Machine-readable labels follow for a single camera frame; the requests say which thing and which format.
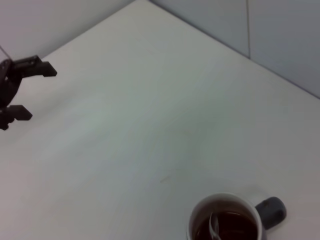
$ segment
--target wall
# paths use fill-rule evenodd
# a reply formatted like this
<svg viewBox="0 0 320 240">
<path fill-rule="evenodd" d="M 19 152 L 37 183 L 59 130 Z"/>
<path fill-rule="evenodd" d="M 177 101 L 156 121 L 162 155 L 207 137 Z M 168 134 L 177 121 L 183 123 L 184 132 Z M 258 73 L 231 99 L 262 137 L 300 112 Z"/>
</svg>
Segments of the wall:
<svg viewBox="0 0 320 240">
<path fill-rule="evenodd" d="M 132 1 L 2 0 L 0 45 L 13 59 L 42 58 Z"/>
<path fill-rule="evenodd" d="M 190 25 L 249 56 L 246 0 L 151 0 Z"/>
<path fill-rule="evenodd" d="M 251 59 L 320 97 L 320 1 L 249 0 Z"/>
</svg>

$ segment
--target tea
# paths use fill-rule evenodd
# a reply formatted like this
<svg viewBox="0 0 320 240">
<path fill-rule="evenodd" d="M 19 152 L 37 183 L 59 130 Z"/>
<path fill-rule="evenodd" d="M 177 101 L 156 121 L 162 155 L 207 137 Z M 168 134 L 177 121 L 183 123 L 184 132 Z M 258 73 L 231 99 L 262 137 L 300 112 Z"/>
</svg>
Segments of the tea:
<svg viewBox="0 0 320 240">
<path fill-rule="evenodd" d="M 246 216 L 235 212 L 220 212 L 217 215 L 221 240 L 257 240 L 257 225 Z M 195 233 L 194 240 L 212 240 L 209 232 L 209 217 Z"/>
</svg>

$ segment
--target gray mug handle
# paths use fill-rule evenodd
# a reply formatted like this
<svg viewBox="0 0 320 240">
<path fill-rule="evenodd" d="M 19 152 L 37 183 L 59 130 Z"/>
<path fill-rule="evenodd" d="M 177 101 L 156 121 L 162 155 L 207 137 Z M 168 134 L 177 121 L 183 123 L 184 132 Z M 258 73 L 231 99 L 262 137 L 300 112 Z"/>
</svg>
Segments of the gray mug handle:
<svg viewBox="0 0 320 240">
<path fill-rule="evenodd" d="M 287 216 L 287 210 L 284 203 L 277 197 L 270 197 L 257 206 L 263 227 L 268 230 L 281 223 Z"/>
</svg>

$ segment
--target white mug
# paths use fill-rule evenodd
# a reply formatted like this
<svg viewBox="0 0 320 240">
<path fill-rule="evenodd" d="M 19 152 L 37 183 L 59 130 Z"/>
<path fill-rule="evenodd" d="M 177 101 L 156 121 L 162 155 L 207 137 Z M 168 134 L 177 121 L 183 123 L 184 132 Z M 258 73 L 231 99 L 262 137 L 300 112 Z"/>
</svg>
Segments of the white mug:
<svg viewBox="0 0 320 240">
<path fill-rule="evenodd" d="M 197 229 L 211 213 L 225 211 L 239 213 L 255 223 L 257 240 L 267 240 L 265 230 L 282 222 L 287 215 L 285 205 L 277 197 L 268 198 L 255 207 L 234 193 L 217 193 L 201 200 L 194 207 L 186 226 L 187 240 L 195 240 Z"/>
</svg>

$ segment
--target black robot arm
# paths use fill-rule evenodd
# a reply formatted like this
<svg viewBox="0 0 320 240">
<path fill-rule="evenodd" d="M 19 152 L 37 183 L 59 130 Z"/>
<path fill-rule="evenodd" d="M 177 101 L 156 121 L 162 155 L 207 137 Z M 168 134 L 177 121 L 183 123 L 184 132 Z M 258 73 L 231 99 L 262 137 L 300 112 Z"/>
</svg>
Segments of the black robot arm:
<svg viewBox="0 0 320 240">
<path fill-rule="evenodd" d="M 54 77 L 57 71 L 49 62 L 42 62 L 38 56 L 16 61 L 6 59 L 0 63 L 0 129 L 7 130 L 8 124 L 15 119 L 31 119 L 32 114 L 22 105 L 8 105 L 17 94 L 22 79 L 36 75 Z"/>
</svg>

